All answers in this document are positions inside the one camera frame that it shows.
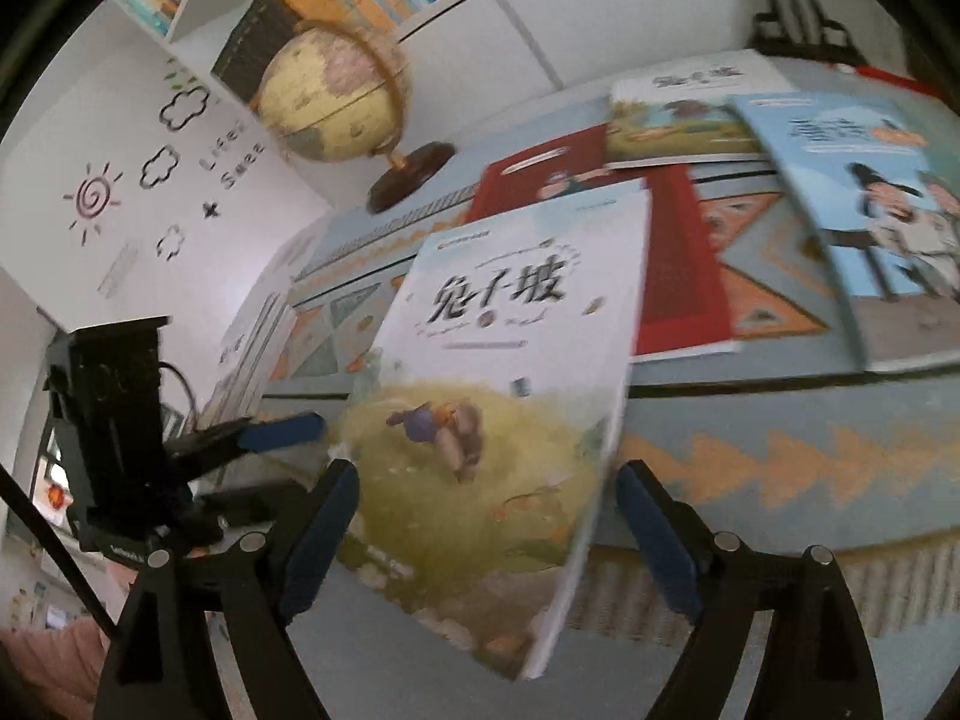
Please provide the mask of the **meadow rabbit hill book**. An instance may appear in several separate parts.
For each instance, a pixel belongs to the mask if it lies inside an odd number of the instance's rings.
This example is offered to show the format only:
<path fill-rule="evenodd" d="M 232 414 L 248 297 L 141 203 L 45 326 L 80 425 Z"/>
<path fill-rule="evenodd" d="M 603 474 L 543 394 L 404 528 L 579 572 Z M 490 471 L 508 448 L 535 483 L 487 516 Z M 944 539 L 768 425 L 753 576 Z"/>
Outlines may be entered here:
<path fill-rule="evenodd" d="M 544 672 L 617 444 L 643 307 L 641 179 L 436 232 L 338 422 L 340 559 L 509 679 Z"/>

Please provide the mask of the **white bookshelf with books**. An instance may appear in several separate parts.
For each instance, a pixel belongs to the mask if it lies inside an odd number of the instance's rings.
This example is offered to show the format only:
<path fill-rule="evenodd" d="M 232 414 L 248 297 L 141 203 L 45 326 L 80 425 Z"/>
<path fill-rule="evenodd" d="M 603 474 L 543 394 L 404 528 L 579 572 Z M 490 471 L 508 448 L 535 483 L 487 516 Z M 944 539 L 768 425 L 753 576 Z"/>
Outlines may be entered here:
<path fill-rule="evenodd" d="M 306 18 L 366 28 L 409 62 L 416 125 L 508 107 L 659 62 L 742 49 L 763 0 L 112 0 L 169 55 L 174 89 L 247 103 Z"/>

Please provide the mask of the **patterned table mat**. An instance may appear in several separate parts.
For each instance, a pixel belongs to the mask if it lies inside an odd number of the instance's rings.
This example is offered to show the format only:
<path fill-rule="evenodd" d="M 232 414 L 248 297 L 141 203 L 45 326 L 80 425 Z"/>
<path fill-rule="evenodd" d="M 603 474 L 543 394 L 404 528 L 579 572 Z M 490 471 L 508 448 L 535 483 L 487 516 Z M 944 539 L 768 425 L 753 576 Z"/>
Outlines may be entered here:
<path fill-rule="evenodd" d="M 466 214 L 482 172 L 597 125 L 602 91 L 590 83 L 496 115 L 404 210 L 348 211 L 318 229 L 306 265 L 252 294 L 254 327 L 205 421 L 340 415 L 353 366 L 334 353 L 332 302 L 356 296 L 376 328 L 423 234 Z M 638 364 L 623 453 L 755 548 L 830 546 L 878 649 L 957 639 L 957 367 L 859 369 L 827 265 L 770 163 L 697 164 L 690 179 L 718 234 L 737 348 Z"/>

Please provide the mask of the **yellow desk globe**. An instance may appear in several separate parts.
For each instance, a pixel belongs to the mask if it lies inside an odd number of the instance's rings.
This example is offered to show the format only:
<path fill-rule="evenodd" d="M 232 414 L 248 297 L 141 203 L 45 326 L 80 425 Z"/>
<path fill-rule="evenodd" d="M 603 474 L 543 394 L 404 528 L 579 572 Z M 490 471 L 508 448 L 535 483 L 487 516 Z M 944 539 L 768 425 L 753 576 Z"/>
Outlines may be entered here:
<path fill-rule="evenodd" d="M 249 107 L 288 151 L 313 163 L 382 158 L 366 208 L 381 215 L 448 164 L 455 146 L 402 151 L 412 96 L 409 62 L 384 32 L 345 21 L 301 20 L 260 77 Z"/>

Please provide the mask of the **red cover book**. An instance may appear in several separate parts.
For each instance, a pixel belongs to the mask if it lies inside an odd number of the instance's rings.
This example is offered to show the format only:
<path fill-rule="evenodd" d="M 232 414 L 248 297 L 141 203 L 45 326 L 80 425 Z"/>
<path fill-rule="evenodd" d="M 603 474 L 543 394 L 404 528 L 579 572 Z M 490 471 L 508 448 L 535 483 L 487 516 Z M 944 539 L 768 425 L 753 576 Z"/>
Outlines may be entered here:
<path fill-rule="evenodd" d="M 692 181 L 680 164 L 608 167 L 605 128 L 596 125 L 490 164 L 466 220 L 633 179 L 643 179 L 651 192 L 636 361 L 734 353 L 739 344 L 734 340 L 721 264 L 709 242 Z"/>

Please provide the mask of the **light blue cartoon book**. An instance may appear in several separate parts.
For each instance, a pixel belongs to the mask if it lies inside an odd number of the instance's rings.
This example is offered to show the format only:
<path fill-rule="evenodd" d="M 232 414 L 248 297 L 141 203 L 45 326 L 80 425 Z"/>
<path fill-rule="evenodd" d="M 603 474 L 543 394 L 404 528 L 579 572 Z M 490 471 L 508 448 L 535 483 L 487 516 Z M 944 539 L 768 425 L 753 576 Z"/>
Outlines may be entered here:
<path fill-rule="evenodd" d="M 864 367 L 957 362 L 957 160 L 880 98 L 748 94 L 732 104 L 809 218 Z"/>

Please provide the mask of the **small rabbit hill book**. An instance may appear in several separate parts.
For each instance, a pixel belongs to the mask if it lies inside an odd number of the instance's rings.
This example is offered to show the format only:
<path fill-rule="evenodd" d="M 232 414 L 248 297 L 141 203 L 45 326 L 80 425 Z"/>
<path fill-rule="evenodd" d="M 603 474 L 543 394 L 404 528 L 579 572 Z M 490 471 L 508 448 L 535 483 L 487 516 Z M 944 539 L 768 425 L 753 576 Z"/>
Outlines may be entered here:
<path fill-rule="evenodd" d="M 617 169 L 753 161 L 761 148 L 734 99 L 794 85 L 752 49 L 653 65 L 608 95 L 605 164 Z"/>

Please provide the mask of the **red flower round fan ornament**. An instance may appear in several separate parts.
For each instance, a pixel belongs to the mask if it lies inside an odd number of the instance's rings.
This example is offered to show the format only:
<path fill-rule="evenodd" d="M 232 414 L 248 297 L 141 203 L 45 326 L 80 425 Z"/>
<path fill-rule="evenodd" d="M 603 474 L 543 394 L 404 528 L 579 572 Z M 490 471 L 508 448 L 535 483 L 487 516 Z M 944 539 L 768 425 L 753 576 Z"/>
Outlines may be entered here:
<path fill-rule="evenodd" d="M 878 26 L 850 28 L 828 13 L 823 0 L 765 0 L 752 20 L 748 45 L 761 54 L 828 65 L 880 68 L 866 52 L 869 37 L 903 50 L 903 67 L 916 89 L 958 106 L 958 20 L 935 0 L 871 0 L 884 16 Z"/>

